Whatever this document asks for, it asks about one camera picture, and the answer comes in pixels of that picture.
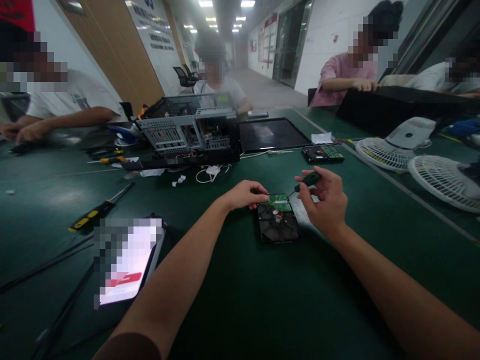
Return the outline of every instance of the person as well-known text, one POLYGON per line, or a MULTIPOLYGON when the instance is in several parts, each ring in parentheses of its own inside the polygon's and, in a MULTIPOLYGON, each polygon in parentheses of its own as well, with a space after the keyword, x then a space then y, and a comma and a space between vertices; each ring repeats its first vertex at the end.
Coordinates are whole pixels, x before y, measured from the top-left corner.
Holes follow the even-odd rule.
POLYGON ((240 84, 231 77, 224 76, 222 45, 216 34, 206 32, 198 38, 196 50, 204 65, 204 79, 195 84, 193 92, 195 94, 229 93, 239 115, 252 110, 254 107, 240 84))
POLYGON ((415 76, 405 86, 465 98, 480 99, 480 42, 462 45, 445 62, 415 76))
MULTIPOLYGON (((317 166, 313 171, 321 179, 312 189, 301 182, 312 170, 295 177, 309 220, 351 267, 407 356, 480 359, 480 333, 355 233, 345 223, 342 179, 317 166)), ((160 263, 93 359, 167 359, 226 217, 235 209, 255 209, 266 194, 258 182, 244 180, 215 200, 160 263)))
POLYGON ((1 21, 0 42, 6 49, 3 61, 9 62, 14 72, 27 73, 40 90, 46 90, 31 93, 25 116, 0 126, 5 139, 18 144, 33 142, 54 129, 128 121, 120 103, 100 81, 53 62, 44 44, 32 41, 21 27, 1 21))
POLYGON ((340 105, 348 89, 375 91, 378 64, 373 54, 398 32, 404 6, 401 1, 381 1, 368 15, 350 52, 331 57, 323 66, 310 107, 340 105))

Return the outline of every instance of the ceiling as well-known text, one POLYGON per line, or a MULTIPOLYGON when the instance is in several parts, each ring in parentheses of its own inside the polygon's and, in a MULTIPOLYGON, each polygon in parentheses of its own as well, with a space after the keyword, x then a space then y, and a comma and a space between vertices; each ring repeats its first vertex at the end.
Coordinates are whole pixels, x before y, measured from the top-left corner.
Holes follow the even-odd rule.
POLYGON ((218 30, 225 41, 233 37, 245 37, 256 27, 282 0, 255 0, 254 7, 241 7, 242 0, 212 0, 213 7, 200 7, 198 0, 167 0, 179 27, 192 25, 196 30, 218 30), (246 21, 236 21, 237 17, 246 17, 246 21), (206 18, 216 18, 216 22, 206 18), (235 25, 242 25, 239 32, 233 33, 235 25))

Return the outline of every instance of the wooden wall panel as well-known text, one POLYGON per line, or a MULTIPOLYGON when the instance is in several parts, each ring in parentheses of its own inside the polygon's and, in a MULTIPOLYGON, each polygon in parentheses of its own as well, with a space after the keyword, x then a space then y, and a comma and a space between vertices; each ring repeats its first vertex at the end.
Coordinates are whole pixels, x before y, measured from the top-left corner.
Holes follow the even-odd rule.
POLYGON ((139 114, 142 104, 154 104, 164 91, 125 2, 78 1, 86 16, 63 12, 122 101, 139 114))

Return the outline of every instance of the workbench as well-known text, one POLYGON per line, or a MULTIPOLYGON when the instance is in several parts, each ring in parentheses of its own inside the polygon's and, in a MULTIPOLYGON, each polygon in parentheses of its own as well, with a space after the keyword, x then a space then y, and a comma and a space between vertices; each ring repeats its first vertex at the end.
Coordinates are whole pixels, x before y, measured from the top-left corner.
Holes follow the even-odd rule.
MULTIPOLYGON (((336 138, 370 134, 318 108, 284 109, 307 137, 332 131, 336 138)), ((44 263, 81 238, 69 225, 113 195, 126 172, 87 164, 81 151, 41 149, 22 157, 0 144, 0 285, 44 263), (15 195, 7 195, 15 190, 15 195)), ((343 179, 347 223, 368 243, 480 329, 480 224, 424 191, 409 174, 368 165, 339 147, 340 164, 324 167, 343 179)), ((478 153, 435 136, 422 151, 464 163, 478 153)), ((300 150, 264 154, 233 164, 219 181, 200 184, 198 169, 140 177, 109 218, 143 218, 155 212, 171 229, 159 260, 206 210, 244 179, 271 193, 290 193, 294 176, 309 166, 300 150), (172 187, 181 175, 182 186, 172 187)), ((295 196, 302 231, 298 243, 260 243, 255 213, 228 215, 203 285, 181 326, 170 359, 394 359, 403 355, 385 322, 342 257, 310 224, 295 196)), ((51 325, 85 271, 95 247, 69 258, 0 295, 1 357, 29 359, 39 334, 51 325)), ((90 359, 132 303, 93 309, 98 273, 88 282, 50 355, 94 335, 55 359, 90 359)))

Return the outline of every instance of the white fan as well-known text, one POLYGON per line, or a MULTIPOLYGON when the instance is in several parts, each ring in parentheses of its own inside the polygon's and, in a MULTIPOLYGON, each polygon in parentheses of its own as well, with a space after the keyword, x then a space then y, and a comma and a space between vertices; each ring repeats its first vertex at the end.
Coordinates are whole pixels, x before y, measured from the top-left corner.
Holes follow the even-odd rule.
POLYGON ((407 171, 409 160, 415 157, 414 150, 428 140, 436 124, 423 117, 412 117, 387 138, 368 137, 357 142, 355 149, 362 158, 379 167, 407 171))
POLYGON ((480 214, 480 186, 459 169, 468 165, 440 156, 417 156, 408 162, 413 178, 437 198, 456 208, 480 214))

